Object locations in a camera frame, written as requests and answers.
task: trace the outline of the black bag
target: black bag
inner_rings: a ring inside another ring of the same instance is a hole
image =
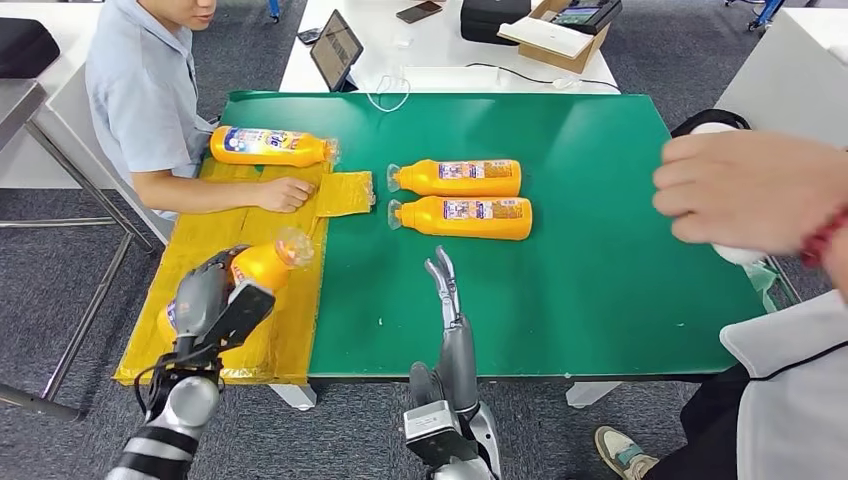
[[[699,127],[705,123],[723,123],[725,125],[730,125],[737,130],[751,129],[751,126],[748,125],[748,121],[742,118],[739,114],[718,108],[708,108],[687,118],[686,121],[681,123],[679,127],[672,130],[671,138],[689,135],[692,133],[692,130],[695,130],[695,127]]]
[[[59,45],[40,22],[0,18],[0,78],[35,78],[59,57]]]
[[[530,0],[465,0],[459,12],[459,33],[472,42],[518,45],[499,37],[498,29],[529,14]]]

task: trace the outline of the white sleeve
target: white sleeve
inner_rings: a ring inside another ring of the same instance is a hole
[[[155,172],[188,165],[172,90],[146,73],[120,79],[107,91],[109,129],[130,172]]]

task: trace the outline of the robotic arm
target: robotic arm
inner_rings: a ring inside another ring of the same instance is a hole
[[[442,347],[433,371],[409,371],[416,408],[403,415],[406,446],[431,467],[434,480],[499,480],[500,450],[489,407],[477,396],[471,324],[459,307],[456,273],[444,249],[424,262],[442,304]]]
[[[145,422],[124,446],[107,480],[187,477],[200,435],[218,407],[220,354],[243,345],[274,308],[274,296],[250,279],[235,286],[230,264],[244,248],[218,253],[180,282],[174,351],[136,377]],[[145,401],[138,383],[150,370]]]
[[[183,480],[198,441],[217,410],[223,368],[220,354],[244,344],[274,307],[274,296],[250,279],[238,285],[230,272],[245,247],[225,250],[180,282],[174,301],[174,351],[135,379],[144,424],[127,441],[107,480]],[[433,371],[412,365],[416,408],[404,413],[406,445],[430,466],[431,480],[500,480],[494,419],[477,396],[471,324],[459,308],[453,263],[442,247],[425,268],[436,282],[444,330]],[[148,399],[141,377],[153,371]]]

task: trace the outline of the smartphone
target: smartphone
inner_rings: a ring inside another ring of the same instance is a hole
[[[442,11],[442,6],[434,2],[419,3],[414,7],[401,10],[397,13],[397,17],[406,23],[415,23],[418,20],[423,20],[430,15]]]
[[[303,42],[304,45],[312,45],[313,43],[318,41],[318,38],[321,36],[320,28],[310,28],[309,30],[304,30],[297,34],[297,38]]]

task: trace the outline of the green tabletop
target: green tabletop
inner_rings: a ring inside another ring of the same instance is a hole
[[[397,98],[384,98],[393,105]],[[685,245],[651,206],[668,131],[632,95],[413,94],[385,114],[361,94],[231,96],[223,124],[338,138],[337,171],[371,170],[371,214],[333,219],[310,377],[398,377],[436,361],[440,305],[423,268],[444,245],[481,376],[715,372],[724,325],[764,313],[743,270]],[[523,242],[392,231],[389,163],[512,158],[534,225]]]

